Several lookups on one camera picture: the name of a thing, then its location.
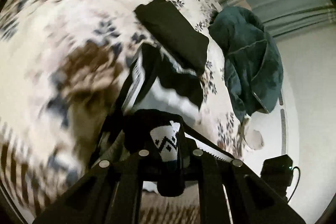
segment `white wall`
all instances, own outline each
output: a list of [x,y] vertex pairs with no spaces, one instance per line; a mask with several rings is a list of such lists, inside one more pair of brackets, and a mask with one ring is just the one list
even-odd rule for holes
[[286,38],[278,48],[300,134],[301,180],[291,206],[312,224],[336,192],[336,25]]

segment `floral bedsheet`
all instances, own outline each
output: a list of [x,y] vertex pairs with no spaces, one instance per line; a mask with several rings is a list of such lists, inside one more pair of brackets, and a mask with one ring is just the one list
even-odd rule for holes
[[[83,175],[139,45],[155,44],[133,10],[152,0],[8,0],[0,13],[0,178],[37,215]],[[224,57],[207,31],[214,0],[169,0],[209,37],[204,101],[194,129],[242,158],[224,83]]]

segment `metal bolt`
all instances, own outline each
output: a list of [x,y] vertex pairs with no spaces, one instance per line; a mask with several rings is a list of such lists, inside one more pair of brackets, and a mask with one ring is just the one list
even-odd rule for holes
[[235,159],[235,160],[233,160],[233,161],[232,161],[232,164],[233,164],[234,166],[237,166],[237,167],[241,167],[241,166],[243,166],[243,162],[242,162],[241,160],[239,160],[239,159]]
[[140,155],[141,157],[146,157],[146,156],[149,155],[149,151],[146,150],[146,149],[140,150],[140,151],[139,151],[139,155]]
[[200,156],[203,155],[203,151],[202,151],[201,149],[195,149],[195,150],[193,151],[193,154],[194,154],[195,156],[197,156],[197,157],[200,157]]
[[101,168],[105,168],[105,167],[107,167],[107,166],[109,166],[110,165],[110,162],[108,161],[108,160],[102,160],[100,163],[99,163],[99,166],[101,167]]

